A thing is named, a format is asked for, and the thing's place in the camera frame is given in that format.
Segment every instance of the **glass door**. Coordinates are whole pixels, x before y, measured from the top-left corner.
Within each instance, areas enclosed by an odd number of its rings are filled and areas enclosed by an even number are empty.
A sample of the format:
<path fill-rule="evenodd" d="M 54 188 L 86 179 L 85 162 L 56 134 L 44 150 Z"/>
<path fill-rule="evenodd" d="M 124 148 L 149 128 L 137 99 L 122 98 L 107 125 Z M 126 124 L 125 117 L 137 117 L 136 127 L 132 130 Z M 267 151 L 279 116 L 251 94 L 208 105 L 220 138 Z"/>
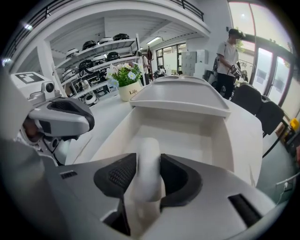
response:
<path fill-rule="evenodd" d="M 264 94 L 270 76 L 272 59 L 273 53 L 263 48 L 258 48 L 257 67 L 252 85 L 262 95 Z"/>
<path fill-rule="evenodd" d="M 277 57 L 277 66 L 274 78 L 268 97 L 274 103 L 278 104 L 286 87 L 288 76 L 290 72 L 290 63 L 281 57 Z"/>

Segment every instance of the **floor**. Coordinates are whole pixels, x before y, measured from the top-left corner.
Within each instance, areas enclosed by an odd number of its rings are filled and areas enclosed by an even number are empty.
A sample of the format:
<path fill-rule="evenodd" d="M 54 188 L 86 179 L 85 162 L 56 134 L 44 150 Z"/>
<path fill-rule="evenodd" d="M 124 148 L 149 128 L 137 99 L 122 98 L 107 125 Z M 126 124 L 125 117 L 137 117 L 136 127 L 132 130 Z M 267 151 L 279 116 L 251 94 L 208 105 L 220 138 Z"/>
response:
<path fill-rule="evenodd" d="M 277 136 L 275 132 L 265 136 L 263 139 L 264 153 L 276 139 Z M 261 172 L 256 187 L 268 195 L 274 203 L 282 203 L 291 197 L 293 193 L 293 184 L 289 184 L 287 189 L 290 190 L 283 193 L 284 185 L 276 186 L 276 183 L 292 177 L 298 171 L 299 168 L 296 165 L 295 159 L 287 153 L 283 144 L 278 142 L 273 150 L 262 159 Z"/>

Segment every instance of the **black slot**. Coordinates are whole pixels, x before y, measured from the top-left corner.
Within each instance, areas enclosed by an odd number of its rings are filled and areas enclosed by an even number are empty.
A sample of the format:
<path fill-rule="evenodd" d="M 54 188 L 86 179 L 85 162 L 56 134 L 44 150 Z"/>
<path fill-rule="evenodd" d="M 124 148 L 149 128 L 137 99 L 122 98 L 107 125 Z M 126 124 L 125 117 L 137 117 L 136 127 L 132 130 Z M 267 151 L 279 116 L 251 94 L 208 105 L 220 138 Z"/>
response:
<path fill-rule="evenodd" d="M 258 222 L 262 216 L 255 210 L 255 208 L 247 201 L 242 194 L 237 194 L 228 197 L 233 207 L 239 213 L 247 227 L 251 227 Z"/>
<path fill-rule="evenodd" d="M 77 173 L 74 172 L 74 171 L 69 171 L 69 172 L 63 172 L 60 175 L 61 175 L 62 179 L 66 179 L 66 178 L 70 178 L 70 177 L 76 176 Z"/>

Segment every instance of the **person in background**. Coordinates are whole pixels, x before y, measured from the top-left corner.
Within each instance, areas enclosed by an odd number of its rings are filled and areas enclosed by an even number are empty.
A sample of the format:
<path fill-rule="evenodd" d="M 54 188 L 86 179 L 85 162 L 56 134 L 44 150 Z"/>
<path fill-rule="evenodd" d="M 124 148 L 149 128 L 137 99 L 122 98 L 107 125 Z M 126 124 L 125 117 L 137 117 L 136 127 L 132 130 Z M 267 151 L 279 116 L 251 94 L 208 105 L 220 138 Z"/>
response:
<path fill-rule="evenodd" d="M 149 63 L 148 63 L 148 59 L 145 56 L 142 57 L 142 65 L 144 67 L 145 82 L 146 82 L 146 85 L 148 85 L 149 84 L 149 71 L 148 71 Z"/>
<path fill-rule="evenodd" d="M 239 59 L 238 50 L 235 46 L 243 36 L 243 33 L 237 29 L 229 30 L 229 38 L 226 42 L 222 42 L 218 49 L 218 68 L 217 68 L 217 86 L 216 90 L 221 91 L 222 87 L 226 87 L 224 98 L 229 99 L 233 92 L 235 76 L 231 74 L 232 65 Z"/>
<path fill-rule="evenodd" d="M 165 76 L 165 69 L 163 68 L 163 66 L 160 66 L 157 77 L 163 77 L 163 76 Z"/>

